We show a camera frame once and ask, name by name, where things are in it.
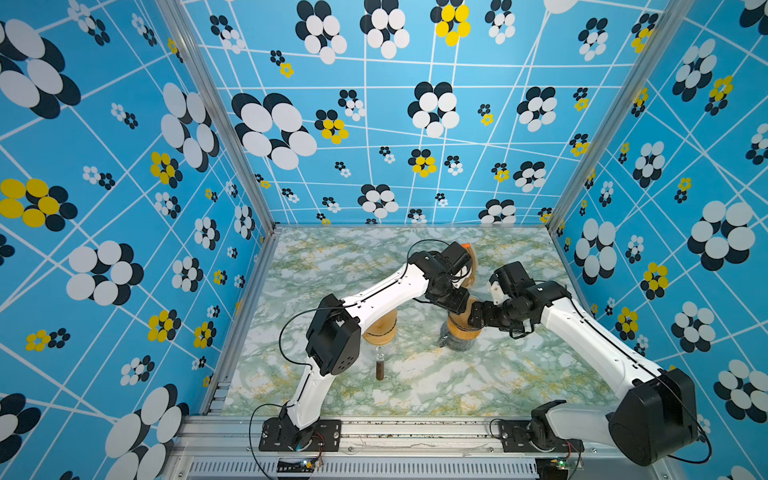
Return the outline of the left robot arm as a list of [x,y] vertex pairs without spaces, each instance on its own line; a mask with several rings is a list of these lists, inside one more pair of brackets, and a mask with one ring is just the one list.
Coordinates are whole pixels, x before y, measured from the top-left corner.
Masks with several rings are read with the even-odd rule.
[[463,283],[474,270],[469,248],[452,242],[441,251],[410,250],[394,273],[359,293],[325,296],[309,311],[313,317],[306,331],[306,358],[299,362],[304,371],[278,414],[281,441],[293,450],[308,445],[335,377],[357,361],[363,336],[377,321],[419,297],[460,313],[469,299]]

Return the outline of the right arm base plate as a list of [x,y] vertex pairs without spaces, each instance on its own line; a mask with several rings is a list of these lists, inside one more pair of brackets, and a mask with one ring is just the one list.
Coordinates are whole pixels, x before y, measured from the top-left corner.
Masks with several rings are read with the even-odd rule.
[[581,440],[555,439],[537,445],[529,428],[529,421],[493,419],[489,425],[491,435],[500,441],[504,453],[554,453],[571,454],[584,452]]

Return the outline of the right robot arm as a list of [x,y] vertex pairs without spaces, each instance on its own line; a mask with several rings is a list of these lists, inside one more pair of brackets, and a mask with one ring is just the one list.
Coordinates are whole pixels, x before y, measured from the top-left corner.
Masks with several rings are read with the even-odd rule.
[[565,341],[616,396],[610,407],[553,400],[531,413],[529,438],[540,450],[580,440],[617,448],[639,466],[674,457],[699,440],[692,379],[668,371],[612,335],[555,281],[531,279],[519,262],[494,272],[490,301],[469,306],[474,329],[496,328],[518,339],[543,327]]

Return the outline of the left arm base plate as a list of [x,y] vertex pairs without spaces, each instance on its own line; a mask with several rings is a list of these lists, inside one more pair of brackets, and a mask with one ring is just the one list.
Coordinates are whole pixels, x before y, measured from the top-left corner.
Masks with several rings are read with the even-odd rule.
[[272,417],[262,425],[258,450],[261,452],[337,452],[342,421],[319,419],[298,429],[288,417]]

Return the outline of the orange coffee filter pack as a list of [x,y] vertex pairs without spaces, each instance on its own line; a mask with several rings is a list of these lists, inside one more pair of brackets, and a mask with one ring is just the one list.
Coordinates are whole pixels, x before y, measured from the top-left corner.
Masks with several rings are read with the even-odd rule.
[[464,288],[470,289],[476,282],[478,260],[477,255],[470,243],[465,243],[462,245],[462,247],[468,252],[471,264],[469,266],[467,275],[463,277],[460,285]]

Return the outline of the grey glass pitcher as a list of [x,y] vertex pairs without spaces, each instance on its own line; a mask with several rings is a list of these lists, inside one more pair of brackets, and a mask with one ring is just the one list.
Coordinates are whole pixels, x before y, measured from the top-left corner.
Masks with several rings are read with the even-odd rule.
[[476,343],[475,339],[461,339],[450,332],[444,332],[437,341],[439,348],[448,348],[453,351],[462,352],[471,349]]

